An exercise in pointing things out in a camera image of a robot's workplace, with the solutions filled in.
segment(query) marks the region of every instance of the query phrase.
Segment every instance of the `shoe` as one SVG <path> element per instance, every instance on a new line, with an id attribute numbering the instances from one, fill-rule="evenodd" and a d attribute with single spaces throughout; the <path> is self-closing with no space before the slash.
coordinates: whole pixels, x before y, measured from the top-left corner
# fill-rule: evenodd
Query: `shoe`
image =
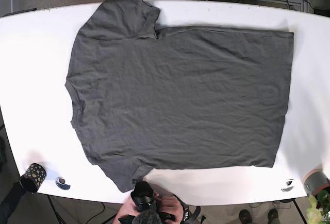
<path id="1" fill-rule="evenodd" d="M 241 212 L 239 212 L 238 218 L 242 224 L 252 223 L 252 217 L 248 210 L 241 210 Z"/>
<path id="2" fill-rule="evenodd" d="M 268 212 L 268 224 L 272 223 L 272 221 L 278 218 L 278 211 L 276 209 L 272 209 Z"/>

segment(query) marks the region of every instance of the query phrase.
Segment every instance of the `hand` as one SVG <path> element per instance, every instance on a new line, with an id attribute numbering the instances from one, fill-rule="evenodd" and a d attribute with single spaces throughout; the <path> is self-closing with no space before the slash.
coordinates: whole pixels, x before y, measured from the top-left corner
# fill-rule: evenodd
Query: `hand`
<path id="1" fill-rule="evenodd" d="M 138 214 L 139 212 L 136 210 L 135 203 L 133 202 L 132 197 L 129 196 L 129 198 L 126 200 L 123 206 L 121 206 L 121 208 L 119 209 L 112 223 L 120 224 L 118 219 L 128 215 L 137 216 Z"/>
<path id="2" fill-rule="evenodd" d="M 175 196 L 162 196 L 159 211 L 174 215 L 175 221 L 165 220 L 168 224 L 180 224 L 184 216 L 184 208 Z"/>

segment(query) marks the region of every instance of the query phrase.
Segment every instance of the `t-shirt sleeve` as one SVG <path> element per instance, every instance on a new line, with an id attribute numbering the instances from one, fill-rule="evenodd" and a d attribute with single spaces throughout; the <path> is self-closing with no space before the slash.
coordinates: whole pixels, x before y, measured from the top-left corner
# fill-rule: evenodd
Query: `t-shirt sleeve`
<path id="1" fill-rule="evenodd" d="M 78 34 L 97 40 L 156 38 L 159 13 L 159 9 L 143 0 L 106 0 Z"/>
<path id="2" fill-rule="evenodd" d="M 96 164 L 121 192 L 133 189 L 135 184 L 142 181 L 143 177 L 153 169 L 141 160 L 128 156 L 103 157 Z"/>

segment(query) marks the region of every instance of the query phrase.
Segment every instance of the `patterned cup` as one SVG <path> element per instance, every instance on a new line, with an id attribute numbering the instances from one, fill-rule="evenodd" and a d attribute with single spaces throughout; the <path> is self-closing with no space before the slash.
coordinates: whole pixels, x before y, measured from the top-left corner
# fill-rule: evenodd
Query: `patterned cup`
<path id="1" fill-rule="evenodd" d="M 46 175 L 46 170 L 41 165 L 34 163 L 21 176 L 20 183 L 27 192 L 36 193 Z"/>

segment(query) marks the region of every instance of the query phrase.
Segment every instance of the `plant pot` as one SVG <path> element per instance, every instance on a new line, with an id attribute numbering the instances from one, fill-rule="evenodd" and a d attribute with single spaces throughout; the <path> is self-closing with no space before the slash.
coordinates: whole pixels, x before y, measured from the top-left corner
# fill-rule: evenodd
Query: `plant pot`
<path id="1" fill-rule="evenodd" d="M 323 189 L 330 193 L 330 180 L 319 169 L 313 170 L 307 174 L 303 182 L 304 189 L 307 194 L 312 194 L 316 197 L 318 192 Z"/>

